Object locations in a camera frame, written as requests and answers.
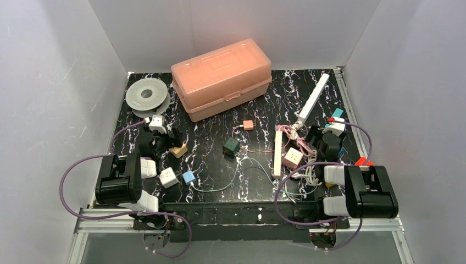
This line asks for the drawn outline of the tan cube socket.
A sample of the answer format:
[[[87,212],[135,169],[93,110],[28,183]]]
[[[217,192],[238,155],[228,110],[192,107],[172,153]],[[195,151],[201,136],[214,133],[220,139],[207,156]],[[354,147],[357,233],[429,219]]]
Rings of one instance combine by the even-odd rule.
[[[181,147],[172,147],[169,149],[169,152],[175,157],[180,158],[187,152],[187,145],[182,144]]]

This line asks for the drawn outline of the red cube socket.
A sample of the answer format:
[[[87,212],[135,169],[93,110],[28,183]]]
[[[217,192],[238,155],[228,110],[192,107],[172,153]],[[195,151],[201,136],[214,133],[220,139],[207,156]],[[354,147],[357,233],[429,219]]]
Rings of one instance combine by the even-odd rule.
[[[366,159],[365,157],[361,157],[355,164],[355,166],[373,166],[373,162]]]

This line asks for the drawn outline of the pink cube socket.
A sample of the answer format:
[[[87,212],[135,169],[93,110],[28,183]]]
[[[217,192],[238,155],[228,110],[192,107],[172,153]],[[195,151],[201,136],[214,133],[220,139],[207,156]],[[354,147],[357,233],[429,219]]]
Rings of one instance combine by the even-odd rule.
[[[302,158],[303,158],[303,153],[293,147],[290,147],[289,150],[287,151],[282,163],[285,167],[287,167],[290,170],[295,170],[298,165],[300,164]]]

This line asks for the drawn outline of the white cube socket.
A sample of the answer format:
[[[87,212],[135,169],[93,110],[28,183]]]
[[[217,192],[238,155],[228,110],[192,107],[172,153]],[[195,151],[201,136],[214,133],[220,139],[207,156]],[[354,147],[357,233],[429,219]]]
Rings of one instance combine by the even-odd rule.
[[[169,188],[179,183],[177,174],[171,167],[168,167],[160,172],[159,180],[164,188]]]

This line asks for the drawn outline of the light blue plug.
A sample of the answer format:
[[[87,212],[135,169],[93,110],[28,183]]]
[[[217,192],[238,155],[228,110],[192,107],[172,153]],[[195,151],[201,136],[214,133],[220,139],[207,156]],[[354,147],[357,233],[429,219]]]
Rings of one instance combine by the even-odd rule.
[[[187,171],[182,174],[182,178],[186,185],[194,186],[194,182],[196,181],[196,177],[193,171]]]

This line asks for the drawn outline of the teal power strip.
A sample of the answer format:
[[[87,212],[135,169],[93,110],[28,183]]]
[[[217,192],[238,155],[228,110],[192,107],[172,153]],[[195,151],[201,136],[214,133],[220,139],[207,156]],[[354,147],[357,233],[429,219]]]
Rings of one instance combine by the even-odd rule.
[[[344,113],[344,110],[340,109],[340,108],[337,108],[334,110],[334,112],[332,113],[332,117],[337,117],[337,118],[340,118]]]

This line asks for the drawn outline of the dark green cube socket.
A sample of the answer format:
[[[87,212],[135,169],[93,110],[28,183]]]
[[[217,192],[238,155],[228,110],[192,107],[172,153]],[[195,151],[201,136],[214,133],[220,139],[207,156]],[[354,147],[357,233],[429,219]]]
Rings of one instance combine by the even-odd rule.
[[[229,137],[223,144],[223,153],[233,158],[240,149],[240,142],[233,137]]]

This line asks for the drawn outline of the white power strip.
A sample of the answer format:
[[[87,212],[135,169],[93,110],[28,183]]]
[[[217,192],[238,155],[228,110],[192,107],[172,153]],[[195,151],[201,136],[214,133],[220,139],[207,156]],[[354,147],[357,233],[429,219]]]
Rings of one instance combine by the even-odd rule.
[[[314,90],[312,91],[309,99],[307,99],[306,103],[304,104],[303,108],[298,114],[297,121],[301,123],[305,123],[310,116],[311,111],[313,110],[315,104],[317,103],[330,75],[329,74],[322,74],[321,78],[317,82]]]

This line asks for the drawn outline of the pink plastic storage box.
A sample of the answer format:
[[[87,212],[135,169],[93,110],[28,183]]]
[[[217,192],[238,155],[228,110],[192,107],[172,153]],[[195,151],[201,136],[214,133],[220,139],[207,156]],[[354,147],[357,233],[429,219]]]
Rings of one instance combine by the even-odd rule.
[[[172,85],[192,122],[266,93],[271,61],[251,38],[171,66]]]

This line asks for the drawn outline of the pink usb charger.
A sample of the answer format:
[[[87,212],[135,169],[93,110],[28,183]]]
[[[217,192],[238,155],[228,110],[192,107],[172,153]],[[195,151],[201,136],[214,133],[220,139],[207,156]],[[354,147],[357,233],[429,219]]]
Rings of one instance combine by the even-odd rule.
[[[254,129],[254,122],[252,120],[244,120],[242,124],[244,131],[250,131]]]

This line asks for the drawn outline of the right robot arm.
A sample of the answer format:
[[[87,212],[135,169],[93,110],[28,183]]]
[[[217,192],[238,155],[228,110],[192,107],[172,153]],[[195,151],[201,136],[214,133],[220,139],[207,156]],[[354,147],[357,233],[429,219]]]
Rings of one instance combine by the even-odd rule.
[[[326,216],[352,218],[395,218],[398,201],[384,166],[375,166],[360,158],[355,165],[339,161],[346,132],[340,129],[311,126],[305,141],[315,147],[319,165],[311,168],[323,185],[339,185],[345,193],[322,197],[318,203]]]

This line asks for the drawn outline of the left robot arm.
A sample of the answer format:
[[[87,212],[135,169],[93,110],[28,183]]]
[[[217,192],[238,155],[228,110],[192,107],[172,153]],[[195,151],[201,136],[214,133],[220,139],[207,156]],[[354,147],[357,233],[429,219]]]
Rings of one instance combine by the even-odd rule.
[[[159,177],[160,181],[175,183],[174,171],[161,167],[162,154],[183,143],[183,133],[177,128],[166,133],[146,128],[136,152],[103,157],[95,188],[97,203],[139,212],[158,211],[158,199],[143,190],[143,180]]]

